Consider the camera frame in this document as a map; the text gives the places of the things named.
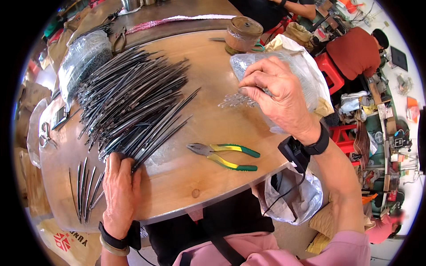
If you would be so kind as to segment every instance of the wrist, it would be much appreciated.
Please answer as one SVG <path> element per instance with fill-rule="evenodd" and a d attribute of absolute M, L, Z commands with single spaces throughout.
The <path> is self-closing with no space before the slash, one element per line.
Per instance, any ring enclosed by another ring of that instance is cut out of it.
<path fill-rule="evenodd" d="M 104 219 L 104 228 L 105 231 L 112 236 L 113 238 L 116 238 L 118 240 L 122 240 L 127 236 L 127 232 L 129 231 L 131 221 L 128 226 L 117 224 L 113 222 L 113 219 L 111 219 L 107 214 L 103 214 Z"/>
<path fill-rule="evenodd" d="M 320 122 L 316 119 L 312 119 L 312 123 L 303 130 L 301 133 L 294 135 L 296 139 L 298 139 L 301 144 L 304 146 L 308 146 L 316 143 L 321 136 L 321 125 Z"/>

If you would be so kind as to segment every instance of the wood knot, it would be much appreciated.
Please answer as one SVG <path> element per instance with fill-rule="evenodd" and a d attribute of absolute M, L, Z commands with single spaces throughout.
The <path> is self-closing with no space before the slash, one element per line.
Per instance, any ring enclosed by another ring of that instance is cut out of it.
<path fill-rule="evenodd" d="M 194 189 L 192 191 L 192 197 L 193 198 L 198 198 L 200 196 L 200 191 L 198 189 Z"/>

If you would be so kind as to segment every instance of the floor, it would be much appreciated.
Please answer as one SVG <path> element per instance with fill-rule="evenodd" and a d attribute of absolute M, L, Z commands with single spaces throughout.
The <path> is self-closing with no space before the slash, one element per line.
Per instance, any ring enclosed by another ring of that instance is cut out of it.
<path fill-rule="evenodd" d="M 314 159 L 312 159 L 308 167 L 321 181 L 323 191 L 322 206 L 325 206 L 328 203 L 329 192 L 324 186 L 321 173 Z M 305 251 L 306 247 L 318 233 L 316 230 L 308 228 L 308 221 L 299 226 L 293 226 L 289 223 L 283 223 L 275 220 L 273 221 L 273 224 L 275 226 L 275 232 L 273 234 L 275 235 L 278 246 L 281 249 L 286 249 L 301 259 L 313 257 L 315 255 Z M 143 241 L 142 246 L 146 246 L 146 244 L 146 241 Z M 151 246 L 143 247 L 140 250 L 140 254 L 151 263 L 158 265 L 157 256 Z M 130 266 L 149 265 L 133 249 L 130 249 L 130 254 L 127 256 L 127 259 Z"/>

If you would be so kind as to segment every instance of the person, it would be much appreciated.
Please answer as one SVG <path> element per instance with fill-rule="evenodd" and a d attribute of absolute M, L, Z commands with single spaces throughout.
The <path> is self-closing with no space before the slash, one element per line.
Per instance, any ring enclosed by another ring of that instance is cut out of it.
<path fill-rule="evenodd" d="M 340 75 L 354 80 L 360 74 L 371 77 L 380 66 L 379 50 L 388 47 L 389 40 L 382 30 L 375 29 L 370 35 L 362 28 L 354 27 L 328 42 L 326 52 Z"/>
<path fill-rule="evenodd" d="M 247 67 L 239 87 L 241 94 L 259 103 L 265 115 L 303 145 L 320 139 L 322 126 L 309 114 L 300 82 L 287 63 L 277 57 L 258 61 Z M 259 88 L 268 88 L 273 96 Z M 328 140 L 324 152 L 314 158 L 334 196 L 336 234 L 320 255 L 298 260 L 289 251 L 280 250 L 272 234 L 271 218 L 262 215 L 258 199 L 247 190 L 204 208 L 203 218 L 197 223 L 189 215 L 182 215 L 147 225 L 158 263 L 161 266 L 369 265 L 370 249 L 364 233 L 358 178 L 348 157 Z M 104 230 L 116 239 L 126 237 L 140 201 L 140 180 L 145 173 L 139 169 L 132 177 L 132 163 L 130 158 L 120 160 L 115 153 L 106 161 Z M 109 252 L 103 244 L 101 264 L 122 266 L 127 265 L 127 259 Z"/>
<path fill-rule="evenodd" d="M 228 0 L 243 16 L 254 19 L 267 32 L 289 12 L 313 20 L 317 15 L 314 0 Z"/>
<path fill-rule="evenodd" d="M 386 213 L 380 218 L 371 219 L 376 226 L 366 231 L 370 243 L 379 244 L 387 238 L 393 238 L 401 230 L 403 219 L 402 209 L 396 209 L 390 215 Z"/>

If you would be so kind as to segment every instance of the red logo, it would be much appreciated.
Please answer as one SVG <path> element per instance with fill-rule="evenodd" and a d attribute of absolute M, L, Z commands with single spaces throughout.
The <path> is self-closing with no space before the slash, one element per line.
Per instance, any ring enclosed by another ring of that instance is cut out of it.
<path fill-rule="evenodd" d="M 71 246 L 69 245 L 68 242 L 68 238 L 69 234 L 61 234 L 61 233 L 57 233 L 56 235 L 53 236 L 55 238 L 55 242 L 56 242 L 56 246 L 60 249 L 62 249 L 63 251 L 67 252 L 68 249 L 71 248 Z"/>

